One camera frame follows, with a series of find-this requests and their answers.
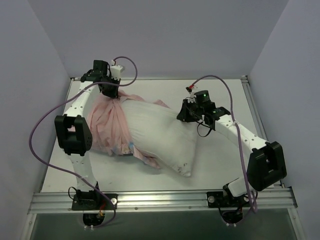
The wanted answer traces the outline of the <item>white pillow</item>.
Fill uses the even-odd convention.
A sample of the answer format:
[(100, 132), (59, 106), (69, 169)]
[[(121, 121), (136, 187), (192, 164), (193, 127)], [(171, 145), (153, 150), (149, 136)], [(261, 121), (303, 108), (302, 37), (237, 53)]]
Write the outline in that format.
[(183, 177), (192, 175), (197, 127), (182, 122), (163, 102), (125, 100), (121, 103), (134, 146)]

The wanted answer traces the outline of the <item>blue pink printed pillowcase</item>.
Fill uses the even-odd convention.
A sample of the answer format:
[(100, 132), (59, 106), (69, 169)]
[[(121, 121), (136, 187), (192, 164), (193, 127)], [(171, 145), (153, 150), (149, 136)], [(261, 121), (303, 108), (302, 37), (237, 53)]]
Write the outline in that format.
[(144, 102), (145, 100), (135, 94), (127, 94), (123, 90), (119, 98), (110, 98), (99, 94), (87, 116), (87, 124), (92, 133), (92, 148), (109, 156), (132, 155), (145, 165), (159, 169), (156, 158), (142, 153), (133, 144), (125, 113), (121, 103), (126, 100)]

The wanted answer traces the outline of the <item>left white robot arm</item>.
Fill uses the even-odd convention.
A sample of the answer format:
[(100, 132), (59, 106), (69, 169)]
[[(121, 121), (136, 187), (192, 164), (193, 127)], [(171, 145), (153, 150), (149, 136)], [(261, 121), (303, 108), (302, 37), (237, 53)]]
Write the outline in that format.
[(74, 199), (90, 210), (100, 206), (101, 197), (95, 190), (98, 181), (94, 177), (89, 151), (93, 145), (93, 135), (86, 117), (95, 96), (103, 93), (108, 97), (118, 97), (118, 85), (121, 82), (122, 65), (111, 64), (103, 60), (94, 60), (93, 68), (80, 78), (77, 98), (70, 107), (54, 119), (59, 147), (68, 156), (73, 171), (77, 174), (76, 194)]

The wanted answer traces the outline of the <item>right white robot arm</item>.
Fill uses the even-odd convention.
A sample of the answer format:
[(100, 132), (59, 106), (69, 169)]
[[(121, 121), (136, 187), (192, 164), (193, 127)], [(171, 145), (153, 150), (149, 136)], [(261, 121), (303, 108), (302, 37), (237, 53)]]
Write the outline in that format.
[(210, 100), (208, 90), (189, 87), (187, 91), (189, 96), (182, 101), (177, 119), (218, 132), (239, 148), (243, 158), (248, 158), (244, 176), (229, 182), (222, 193), (225, 205), (232, 207), (248, 191), (260, 192), (287, 176), (283, 148), (278, 142), (268, 142), (233, 120), (229, 110)]

